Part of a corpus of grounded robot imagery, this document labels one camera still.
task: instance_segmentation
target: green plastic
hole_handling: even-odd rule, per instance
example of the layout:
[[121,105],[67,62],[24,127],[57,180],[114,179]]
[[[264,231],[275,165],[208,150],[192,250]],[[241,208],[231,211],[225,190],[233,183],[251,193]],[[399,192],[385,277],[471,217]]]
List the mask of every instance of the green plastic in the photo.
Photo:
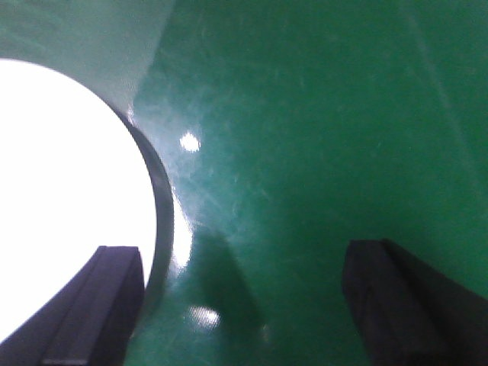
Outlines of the green plastic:
[[[391,238],[488,297],[484,2],[150,4],[139,14],[168,21],[140,32],[157,41],[133,93],[97,92],[158,150],[193,241],[126,365],[367,365],[340,287],[350,239]],[[123,62],[84,57],[129,77],[135,37]],[[72,61],[61,71],[103,84]]]

